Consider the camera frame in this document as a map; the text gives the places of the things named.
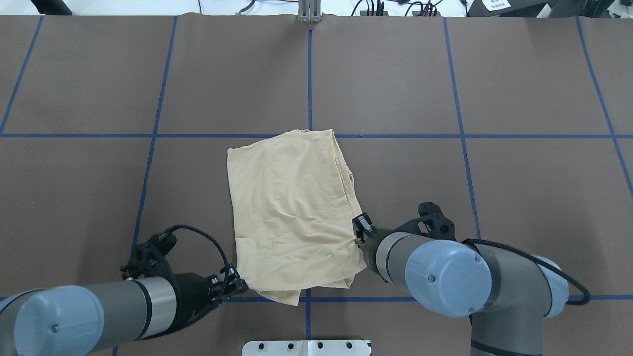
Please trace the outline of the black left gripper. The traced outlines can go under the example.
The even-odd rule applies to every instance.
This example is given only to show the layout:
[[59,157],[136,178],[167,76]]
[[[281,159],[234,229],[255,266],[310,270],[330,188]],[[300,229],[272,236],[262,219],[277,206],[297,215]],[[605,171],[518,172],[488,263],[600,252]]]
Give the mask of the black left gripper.
[[191,326],[214,309],[216,303],[227,302],[249,289],[235,266],[224,267],[219,275],[208,277],[196,273],[177,273],[176,281],[180,286],[181,299],[177,302],[179,314],[174,329]]

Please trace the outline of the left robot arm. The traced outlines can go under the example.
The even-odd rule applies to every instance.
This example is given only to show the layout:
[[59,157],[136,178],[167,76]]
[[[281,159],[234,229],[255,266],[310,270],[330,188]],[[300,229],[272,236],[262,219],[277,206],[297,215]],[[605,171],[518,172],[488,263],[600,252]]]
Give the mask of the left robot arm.
[[36,288],[1,302],[3,356],[86,356],[192,326],[246,281],[229,266],[220,275],[178,273],[93,284]]

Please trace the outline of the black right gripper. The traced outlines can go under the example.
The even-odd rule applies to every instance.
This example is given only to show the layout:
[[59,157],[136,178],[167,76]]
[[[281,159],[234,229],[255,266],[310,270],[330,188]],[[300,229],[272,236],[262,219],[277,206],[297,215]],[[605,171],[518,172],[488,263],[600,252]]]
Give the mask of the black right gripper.
[[372,220],[367,213],[355,216],[351,223],[354,229],[354,242],[360,244],[364,262],[382,281],[391,282],[388,274],[388,254],[391,248],[387,237],[390,231],[375,231]]

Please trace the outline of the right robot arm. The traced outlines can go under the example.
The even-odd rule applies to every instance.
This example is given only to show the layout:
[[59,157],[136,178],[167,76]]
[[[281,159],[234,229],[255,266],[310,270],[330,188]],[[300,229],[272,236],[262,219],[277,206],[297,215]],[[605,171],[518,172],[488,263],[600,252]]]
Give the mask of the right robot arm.
[[384,282],[430,311],[470,320],[471,355],[544,354],[544,322],[569,297],[556,263],[492,241],[459,242],[440,212],[394,229],[375,227],[367,214],[352,223],[367,267]]

